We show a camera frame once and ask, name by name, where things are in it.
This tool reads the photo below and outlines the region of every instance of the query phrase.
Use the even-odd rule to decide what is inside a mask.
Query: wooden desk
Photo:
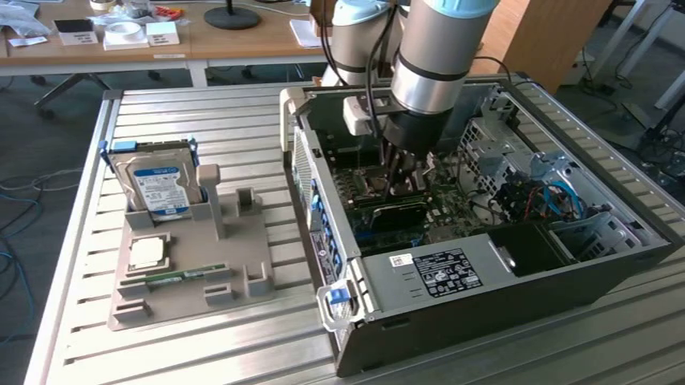
[[[3,40],[0,47],[1,75],[49,75],[84,72],[140,71],[185,68],[191,72],[192,86],[205,87],[204,70],[208,67],[276,63],[322,63],[322,51],[299,47],[290,31],[294,16],[255,9],[262,23],[250,30],[228,31],[211,27],[203,20],[204,12],[219,4],[171,4],[185,11],[187,26],[179,26],[180,44],[136,50],[105,51],[101,43],[63,46],[57,36],[48,43],[31,47],[12,47]],[[304,14],[307,8],[291,4],[270,7]],[[52,20],[85,18],[96,14],[85,0],[40,4],[39,20],[52,26]],[[103,39],[103,27],[96,27]],[[7,38],[16,38],[12,31]]]
[[[610,1],[501,0],[478,55],[502,60],[511,71],[523,71],[555,92]],[[303,49],[295,41],[288,21],[296,17],[254,9],[262,16],[255,28],[219,30],[203,20],[204,12],[219,4],[175,6],[185,9],[184,17],[191,20],[188,26],[179,27],[180,45],[104,51],[101,44],[63,46],[59,37],[51,36],[48,43],[36,46],[3,47],[7,57],[0,49],[0,75],[185,68],[192,86],[205,87],[208,67],[326,62],[319,49]],[[291,4],[268,6],[291,13],[307,12],[307,8]],[[85,17],[93,12],[87,0],[65,0],[61,4],[40,4],[39,19],[51,26],[53,19]],[[7,35],[16,37],[11,31]],[[497,71],[497,63],[477,60],[473,64],[473,74]]]

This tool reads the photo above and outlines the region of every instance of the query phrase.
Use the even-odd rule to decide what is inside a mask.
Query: tape roll
[[[116,5],[116,0],[89,0],[89,7],[93,10],[109,10]]]
[[[143,28],[135,22],[115,22],[105,27],[105,37],[112,43],[129,43],[143,37]]]

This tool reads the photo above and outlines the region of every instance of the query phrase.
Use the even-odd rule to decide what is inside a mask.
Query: blue latch
[[[109,167],[109,170],[113,172],[115,168],[111,165],[109,157],[107,155],[107,140],[101,140],[97,143],[97,148],[100,149],[100,158],[103,158],[103,161],[105,162],[107,166]]]
[[[136,140],[123,140],[111,144],[111,151],[117,154],[121,152],[136,151],[137,141]]]
[[[347,289],[332,289],[331,290],[331,298],[328,299],[328,303],[335,305],[336,303],[343,303],[350,300],[350,293]]]

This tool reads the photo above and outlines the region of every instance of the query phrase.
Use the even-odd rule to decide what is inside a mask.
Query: hard drive label
[[[133,172],[148,211],[159,215],[173,215],[188,210],[185,189],[177,185],[177,167],[149,168]]]
[[[483,285],[461,249],[415,257],[414,265],[431,297],[442,297]]]

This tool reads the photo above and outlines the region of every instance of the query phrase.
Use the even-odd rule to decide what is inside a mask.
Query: hard drive
[[[100,144],[105,159],[127,196],[131,211],[148,210],[153,221],[189,215],[189,205],[203,202],[196,182],[193,140],[161,143],[115,142]]]

